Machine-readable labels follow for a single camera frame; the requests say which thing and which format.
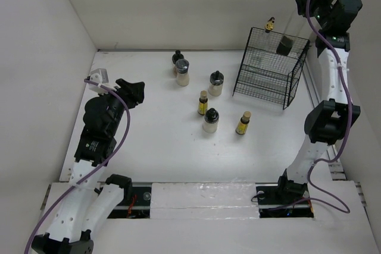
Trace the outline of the clear glass bottle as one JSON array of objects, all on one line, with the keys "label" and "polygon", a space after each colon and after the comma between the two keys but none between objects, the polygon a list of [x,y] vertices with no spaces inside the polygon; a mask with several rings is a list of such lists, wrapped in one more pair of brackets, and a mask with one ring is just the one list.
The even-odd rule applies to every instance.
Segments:
[{"label": "clear glass bottle", "polygon": [[270,38],[271,38],[271,33],[274,29],[274,23],[275,23],[275,18],[271,17],[266,22],[264,26],[264,31],[261,33],[260,37],[257,39],[255,43],[254,59],[258,67],[263,66],[264,54],[268,50],[268,47],[270,46]]}]

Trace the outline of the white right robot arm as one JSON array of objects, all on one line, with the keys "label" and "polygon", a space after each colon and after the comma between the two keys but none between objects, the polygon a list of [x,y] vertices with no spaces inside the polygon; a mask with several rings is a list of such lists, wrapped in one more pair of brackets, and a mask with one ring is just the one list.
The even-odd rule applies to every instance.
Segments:
[{"label": "white right robot arm", "polygon": [[305,139],[290,166],[279,177],[275,188],[276,202],[293,205],[305,202],[311,173],[321,157],[336,142],[345,144],[361,108],[352,103],[348,90],[347,61],[350,52],[348,30],[361,0],[295,0],[297,12],[307,20],[315,18],[317,59],[322,76],[322,100],[307,115]]}]

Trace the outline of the glass bottle with dark sauce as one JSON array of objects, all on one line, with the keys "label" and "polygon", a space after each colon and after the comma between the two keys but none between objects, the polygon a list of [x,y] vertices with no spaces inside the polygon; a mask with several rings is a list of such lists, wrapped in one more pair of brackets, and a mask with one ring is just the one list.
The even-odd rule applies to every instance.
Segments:
[{"label": "glass bottle with dark sauce", "polygon": [[288,56],[295,39],[298,36],[299,31],[299,15],[298,10],[295,8],[290,15],[288,22],[286,24],[285,30],[282,34],[282,38],[276,49],[276,53],[279,55]]}]

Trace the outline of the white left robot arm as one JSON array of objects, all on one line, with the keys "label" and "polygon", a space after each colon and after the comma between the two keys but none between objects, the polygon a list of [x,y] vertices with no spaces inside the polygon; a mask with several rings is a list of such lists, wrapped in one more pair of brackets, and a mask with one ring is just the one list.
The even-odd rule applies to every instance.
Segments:
[{"label": "white left robot arm", "polygon": [[118,204],[132,199],[129,177],[112,174],[103,188],[96,187],[128,135],[126,130],[119,142],[115,140],[122,117],[131,122],[130,110],[143,103],[145,83],[118,79],[115,87],[108,87],[89,77],[84,81],[98,95],[85,105],[69,187],[45,211],[28,239],[25,253],[92,253],[96,231]]}]

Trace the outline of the grey-lid white powder shaker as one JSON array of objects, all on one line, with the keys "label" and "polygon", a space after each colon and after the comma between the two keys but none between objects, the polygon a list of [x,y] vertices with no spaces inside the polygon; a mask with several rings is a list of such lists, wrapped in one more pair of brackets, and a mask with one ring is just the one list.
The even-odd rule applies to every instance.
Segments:
[{"label": "grey-lid white powder shaker", "polygon": [[176,82],[179,86],[187,86],[189,84],[189,61],[186,59],[180,59],[176,63],[177,75]]}]

